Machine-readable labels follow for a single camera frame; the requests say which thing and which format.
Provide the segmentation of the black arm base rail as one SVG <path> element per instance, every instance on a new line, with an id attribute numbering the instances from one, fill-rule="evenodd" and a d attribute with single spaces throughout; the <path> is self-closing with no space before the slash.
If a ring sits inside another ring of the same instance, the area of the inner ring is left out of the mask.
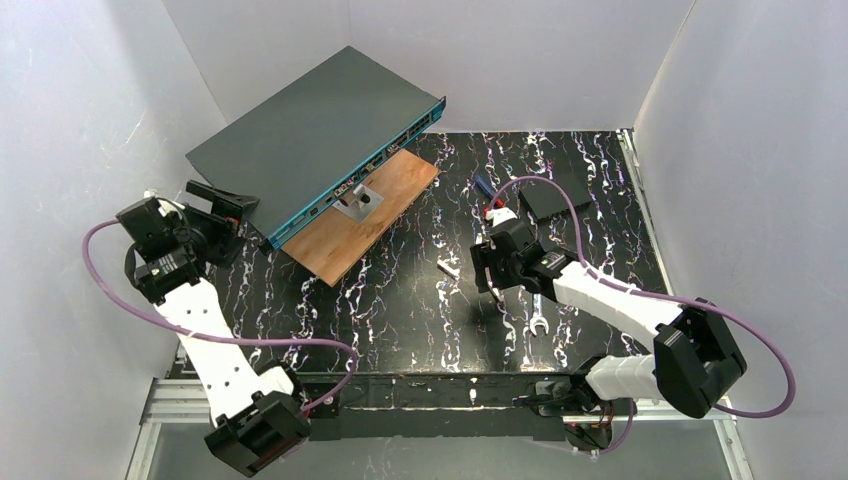
<path id="1" fill-rule="evenodd" d="M 529 437 L 558 440 L 563 420 L 543 418 L 513 400 L 550 372 L 356 373 L 310 414 L 312 442 L 360 438 Z"/>

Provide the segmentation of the dark teal network switch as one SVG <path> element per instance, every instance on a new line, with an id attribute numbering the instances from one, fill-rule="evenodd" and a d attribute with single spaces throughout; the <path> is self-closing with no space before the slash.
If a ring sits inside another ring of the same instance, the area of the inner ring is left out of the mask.
<path id="1" fill-rule="evenodd" d="M 245 217 L 279 250 L 437 122 L 438 98 L 346 46 L 190 150 L 212 187 L 258 199 Z"/>

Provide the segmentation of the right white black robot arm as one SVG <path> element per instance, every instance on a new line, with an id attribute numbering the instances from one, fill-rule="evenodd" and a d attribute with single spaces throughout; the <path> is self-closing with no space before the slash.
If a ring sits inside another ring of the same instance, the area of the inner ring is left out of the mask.
<path id="1" fill-rule="evenodd" d="M 604 321 L 647 350 L 594 356 L 565 380 L 524 398 L 524 404 L 587 411 L 621 399 L 649 399 L 702 418 L 746 373 L 747 362 L 727 322 L 708 302 L 655 299 L 631 284 L 591 273 L 575 254 L 543 247 L 506 208 L 488 211 L 486 221 L 488 236 L 470 248 L 479 292 L 522 287 Z"/>

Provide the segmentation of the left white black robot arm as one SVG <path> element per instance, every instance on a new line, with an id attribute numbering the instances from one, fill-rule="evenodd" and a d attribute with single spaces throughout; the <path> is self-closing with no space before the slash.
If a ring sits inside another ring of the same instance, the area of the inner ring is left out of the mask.
<path id="1" fill-rule="evenodd" d="M 208 278 L 209 265 L 229 267 L 246 240 L 243 216 L 259 203 L 191 181 L 189 193 L 211 204 L 204 212 L 156 193 L 116 215 L 132 239 L 125 274 L 133 287 L 177 331 L 202 383 L 211 430 L 211 454 L 246 478 L 300 446 L 311 426 L 293 370 L 277 360 L 255 370 L 236 345 Z"/>

